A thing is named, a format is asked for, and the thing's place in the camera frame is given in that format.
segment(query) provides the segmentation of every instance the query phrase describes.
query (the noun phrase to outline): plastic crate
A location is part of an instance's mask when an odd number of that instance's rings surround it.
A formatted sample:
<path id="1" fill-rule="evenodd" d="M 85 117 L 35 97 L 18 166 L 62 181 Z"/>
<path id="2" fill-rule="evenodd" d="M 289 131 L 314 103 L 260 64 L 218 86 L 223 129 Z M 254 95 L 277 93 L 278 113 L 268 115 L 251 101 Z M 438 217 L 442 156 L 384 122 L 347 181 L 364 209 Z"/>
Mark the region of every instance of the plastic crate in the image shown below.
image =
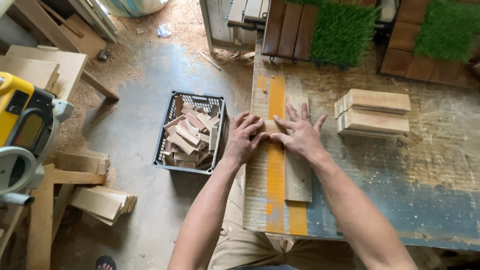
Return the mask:
<path id="1" fill-rule="evenodd" d="M 200 107 L 207 107 L 208 109 L 212 109 L 213 105 L 218 105 L 218 117 L 220 118 L 220 122 L 218 125 L 218 136 L 216 138 L 216 148 L 213 154 L 213 161 L 212 167 L 207 168 L 205 170 L 199 169 L 188 169 L 176 166 L 169 166 L 163 165 L 163 155 L 161 154 L 165 151 L 165 139 L 166 139 L 166 130 L 163 128 L 165 124 L 174 120 L 175 117 L 175 97 L 182 95 L 183 102 L 188 102 L 191 105 L 195 105 L 198 108 Z M 197 95 L 193 92 L 187 91 L 178 91 L 172 90 L 170 98 L 167 102 L 165 115 L 163 116 L 162 127 L 160 129 L 160 133 L 158 134 L 158 140 L 156 143 L 156 152 L 153 158 L 153 166 L 155 168 L 162 168 L 167 170 L 175 170 L 181 172 L 193 172 L 193 173 L 201 173 L 201 174 L 212 174 L 216 164 L 223 156 L 223 152 L 225 151 L 225 146 L 227 145 L 227 137 L 224 136 L 225 132 L 228 132 L 228 114 L 227 109 L 225 106 L 225 98 L 219 95 L 213 94 L 203 94 Z"/>

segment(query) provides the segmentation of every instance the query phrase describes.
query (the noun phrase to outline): artificial grass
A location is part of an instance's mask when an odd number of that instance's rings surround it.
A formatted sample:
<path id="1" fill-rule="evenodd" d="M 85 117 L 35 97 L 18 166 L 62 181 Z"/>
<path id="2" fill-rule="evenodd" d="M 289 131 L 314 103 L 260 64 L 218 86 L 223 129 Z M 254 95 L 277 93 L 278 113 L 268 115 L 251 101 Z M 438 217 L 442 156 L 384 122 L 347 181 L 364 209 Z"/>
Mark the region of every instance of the artificial grass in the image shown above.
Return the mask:
<path id="1" fill-rule="evenodd" d="M 315 0 L 295 0 L 310 2 Z M 319 7 L 310 45 L 315 61 L 356 66 L 373 38 L 378 8 L 315 1 Z"/>
<path id="2" fill-rule="evenodd" d="M 467 63 L 480 31 L 480 5 L 430 0 L 413 54 Z"/>

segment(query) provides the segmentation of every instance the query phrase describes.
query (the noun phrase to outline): khaki pants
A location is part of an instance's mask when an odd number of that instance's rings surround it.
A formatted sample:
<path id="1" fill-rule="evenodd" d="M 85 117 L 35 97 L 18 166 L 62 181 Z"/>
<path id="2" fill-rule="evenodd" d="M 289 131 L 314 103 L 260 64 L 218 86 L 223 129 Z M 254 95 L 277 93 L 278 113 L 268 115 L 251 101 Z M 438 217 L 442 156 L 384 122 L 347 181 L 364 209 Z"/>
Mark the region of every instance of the khaki pants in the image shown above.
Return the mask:
<path id="1" fill-rule="evenodd" d="M 272 246 L 265 233 L 244 230 L 243 194 L 239 179 L 235 178 L 230 190 L 222 231 L 209 269 L 281 264 L 300 270 L 355 269 L 354 253 L 346 242 L 298 240 L 287 253 L 283 253 Z"/>

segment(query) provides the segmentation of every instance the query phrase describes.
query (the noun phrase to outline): workbench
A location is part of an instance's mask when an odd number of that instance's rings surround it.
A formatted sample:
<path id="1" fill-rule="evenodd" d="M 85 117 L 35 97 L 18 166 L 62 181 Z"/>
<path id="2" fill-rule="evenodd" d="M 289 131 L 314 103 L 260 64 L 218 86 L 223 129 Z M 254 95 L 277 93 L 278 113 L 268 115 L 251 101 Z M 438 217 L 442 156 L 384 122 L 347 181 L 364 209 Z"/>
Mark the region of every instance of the workbench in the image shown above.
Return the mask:
<path id="1" fill-rule="evenodd" d="M 308 96 L 312 123 L 328 115 L 321 133 L 325 149 L 405 244 L 480 251 L 477 90 L 376 74 L 381 52 L 375 49 L 358 67 L 344 71 L 287 59 L 269 61 L 261 51 L 257 44 L 251 114 L 271 119 L 269 95 L 278 91 L 279 83 L 284 84 L 285 94 Z M 408 94 L 410 132 L 395 139 L 338 135 L 333 104 L 351 88 Z M 244 229 L 299 239 L 344 240 L 313 171 L 312 202 L 282 200 L 284 183 L 267 177 L 272 175 L 267 169 L 269 144 L 262 142 L 246 166 Z"/>

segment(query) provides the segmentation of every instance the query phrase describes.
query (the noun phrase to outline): yellow power tool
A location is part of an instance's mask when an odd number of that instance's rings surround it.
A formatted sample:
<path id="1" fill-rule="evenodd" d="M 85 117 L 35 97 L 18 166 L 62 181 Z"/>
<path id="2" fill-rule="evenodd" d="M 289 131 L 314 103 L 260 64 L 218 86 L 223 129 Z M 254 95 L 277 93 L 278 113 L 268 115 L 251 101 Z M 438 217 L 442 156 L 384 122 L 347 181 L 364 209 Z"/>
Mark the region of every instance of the yellow power tool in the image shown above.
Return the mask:
<path id="1" fill-rule="evenodd" d="M 38 187 L 44 175 L 42 161 L 59 123 L 73 108 L 44 89 L 0 72 L 0 202 L 33 203 L 32 197 L 16 192 Z"/>

